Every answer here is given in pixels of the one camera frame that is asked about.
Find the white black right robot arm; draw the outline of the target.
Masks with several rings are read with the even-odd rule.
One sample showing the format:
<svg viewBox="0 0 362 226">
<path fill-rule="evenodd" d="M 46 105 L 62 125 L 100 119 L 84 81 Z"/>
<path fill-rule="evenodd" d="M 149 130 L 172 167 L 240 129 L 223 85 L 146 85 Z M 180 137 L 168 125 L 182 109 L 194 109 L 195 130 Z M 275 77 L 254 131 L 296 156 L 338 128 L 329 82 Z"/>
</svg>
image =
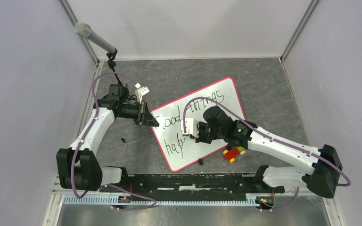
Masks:
<svg viewBox="0 0 362 226">
<path fill-rule="evenodd" d="M 305 187 L 312 193 L 332 199 L 341 186 L 342 163 L 336 149 L 307 146 L 274 135 L 241 118 L 232 119 L 218 106 L 207 109 L 204 121 L 187 118 L 181 123 L 183 135 L 196 143 L 223 140 L 229 147 L 262 152 L 290 164 L 289 167 L 261 166 L 253 180 L 254 188 L 266 192 L 279 186 Z"/>
</svg>

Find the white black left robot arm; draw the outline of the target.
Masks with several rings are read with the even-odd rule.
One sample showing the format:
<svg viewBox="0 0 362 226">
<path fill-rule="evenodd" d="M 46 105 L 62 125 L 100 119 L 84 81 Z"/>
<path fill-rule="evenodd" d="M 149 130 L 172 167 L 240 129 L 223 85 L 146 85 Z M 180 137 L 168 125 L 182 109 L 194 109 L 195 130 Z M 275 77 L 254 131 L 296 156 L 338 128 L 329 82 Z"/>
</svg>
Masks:
<svg viewBox="0 0 362 226">
<path fill-rule="evenodd" d="M 93 106 L 91 117 L 78 138 L 68 148 L 58 150 L 58 178 L 63 189 L 97 191 L 111 184 L 116 191 L 123 192 L 129 187 L 125 169 L 101 167 L 96 153 L 106 131 L 117 118 L 132 119 L 138 126 L 159 126 L 142 99 L 149 92 L 148 87 L 140 84 L 135 87 L 136 102 L 129 103 L 131 96 L 127 87 L 110 85 L 108 94 Z"/>
</svg>

